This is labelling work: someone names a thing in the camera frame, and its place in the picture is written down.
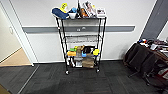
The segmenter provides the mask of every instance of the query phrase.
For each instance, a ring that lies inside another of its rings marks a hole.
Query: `wall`
[[[158,36],[158,39],[166,41],[167,37],[168,37],[168,23],[165,24],[164,28],[162,29],[161,33]]]
[[[106,32],[104,39],[104,47],[102,53],[103,60],[116,60],[122,59],[123,54],[129,49],[129,47],[136,42],[150,16],[150,13],[154,7],[156,0],[89,0],[96,7],[104,7],[107,13],[107,26],[135,26],[132,32]],[[22,27],[55,27],[56,22],[51,14],[51,10],[54,7],[60,7],[62,3],[68,3],[69,8],[77,7],[77,0],[11,0],[14,9],[18,15]],[[44,36],[45,34],[28,34],[29,40],[33,40],[32,37]],[[56,44],[47,44],[43,42],[43,45],[56,45],[54,48],[57,51],[61,50],[60,41],[56,40]],[[40,48],[38,43],[31,41],[33,47]],[[60,51],[55,53],[55,56],[59,56]],[[54,59],[53,61],[63,61],[63,58]]]

